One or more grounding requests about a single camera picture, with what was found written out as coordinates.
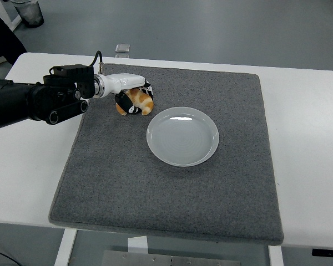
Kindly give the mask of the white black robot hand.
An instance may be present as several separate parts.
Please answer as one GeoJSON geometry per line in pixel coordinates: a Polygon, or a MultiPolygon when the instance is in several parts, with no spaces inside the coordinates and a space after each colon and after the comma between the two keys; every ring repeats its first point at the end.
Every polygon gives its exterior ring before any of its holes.
{"type": "Polygon", "coordinates": [[[143,76],[129,73],[96,74],[94,82],[94,96],[103,98],[114,94],[116,110],[123,116],[138,113],[145,116],[153,110],[153,89],[143,76]]]}

